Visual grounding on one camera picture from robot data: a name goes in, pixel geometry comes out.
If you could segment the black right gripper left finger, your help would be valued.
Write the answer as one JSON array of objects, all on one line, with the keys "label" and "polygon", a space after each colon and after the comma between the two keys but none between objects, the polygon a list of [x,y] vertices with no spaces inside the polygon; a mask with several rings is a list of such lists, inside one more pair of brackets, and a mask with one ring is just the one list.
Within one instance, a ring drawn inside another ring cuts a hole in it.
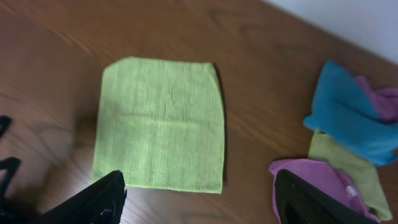
[{"label": "black right gripper left finger", "polygon": [[114,170],[32,223],[119,224],[126,194],[123,173]]}]

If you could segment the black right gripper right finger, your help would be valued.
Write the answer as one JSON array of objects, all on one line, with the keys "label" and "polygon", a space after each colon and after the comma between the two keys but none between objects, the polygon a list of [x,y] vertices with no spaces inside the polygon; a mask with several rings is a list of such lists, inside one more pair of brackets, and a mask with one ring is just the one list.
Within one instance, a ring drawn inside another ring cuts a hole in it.
[{"label": "black right gripper right finger", "polygon": [[281,224],[376,224],[289,170],[278,171],[274,187]]}]

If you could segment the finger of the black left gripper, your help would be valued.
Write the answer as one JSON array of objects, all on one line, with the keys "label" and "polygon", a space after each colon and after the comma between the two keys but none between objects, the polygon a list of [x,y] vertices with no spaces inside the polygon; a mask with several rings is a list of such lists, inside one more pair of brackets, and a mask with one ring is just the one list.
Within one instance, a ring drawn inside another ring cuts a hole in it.
[{"label": "finger of the black left gripper", "polygon": [[21,160],[16,157],[8,157],[1,161],[1,170],[5,171],[4,176],[1,177],[1,202],[4,201],[7,187],[18,170],[20,164]]},{"label": "finger of the black left gripper", "polygon": [[12,119],[6,115],[0,115],[0,137],[7,131],[11,125]]}]

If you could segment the light green microfiber cloth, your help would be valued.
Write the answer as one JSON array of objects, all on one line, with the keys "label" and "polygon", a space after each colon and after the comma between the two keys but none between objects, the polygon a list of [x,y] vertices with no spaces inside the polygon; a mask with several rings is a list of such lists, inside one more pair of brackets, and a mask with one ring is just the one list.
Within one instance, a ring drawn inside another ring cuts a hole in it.
[{"label": "light green microfiber cloth", "polygon": [[225,118],[212,63],[127,57],[103,71],[92,181],[219,194]]}]

